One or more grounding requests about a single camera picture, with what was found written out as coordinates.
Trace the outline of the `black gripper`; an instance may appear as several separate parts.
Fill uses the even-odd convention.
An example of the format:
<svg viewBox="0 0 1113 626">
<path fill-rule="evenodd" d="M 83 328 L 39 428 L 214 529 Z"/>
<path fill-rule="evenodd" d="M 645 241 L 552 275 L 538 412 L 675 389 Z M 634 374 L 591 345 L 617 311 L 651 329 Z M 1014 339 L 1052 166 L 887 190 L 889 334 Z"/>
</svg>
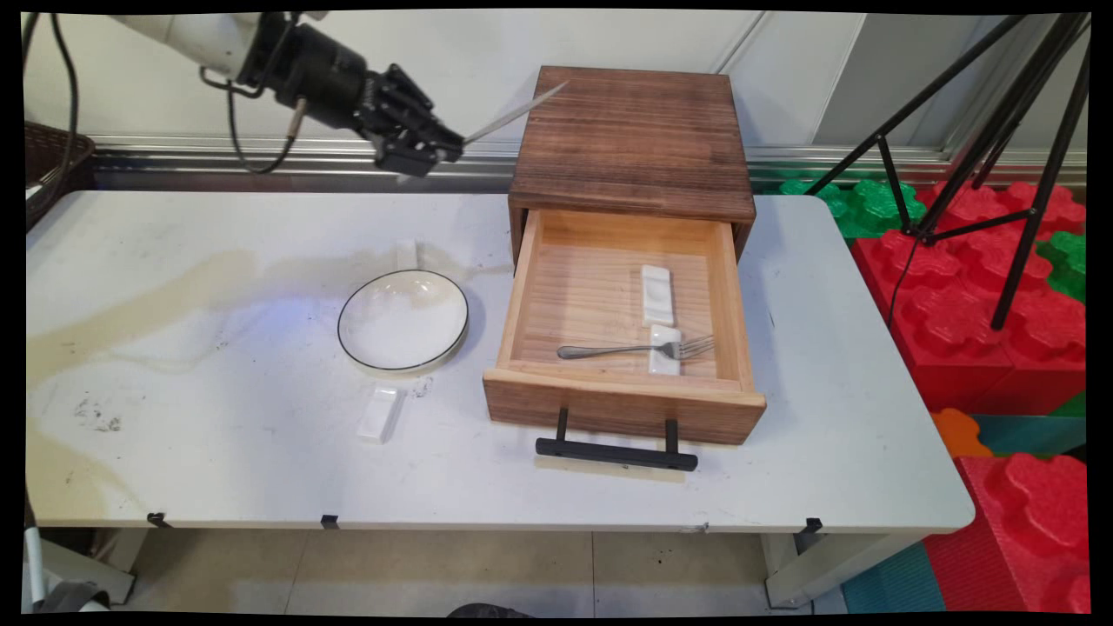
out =
<svg viewBox="0 0 1113 626">
<path fill-rule="evenodd" d="M 381 114 L 375 88 L 381 84 Z M 306 115 L 334 130 L 374 136 L 374 164 L 382 172 L 425 177 L 441 159 L 459 159 L 464 137 L 434 114 L 434 104 L 398 66 L 382 75 L 365 59 L 311 25 L 263 19 L 250 48 L 250 87 L 270 89 L 276 102 L 293 108 L 301 98 Z"/>
</svg>

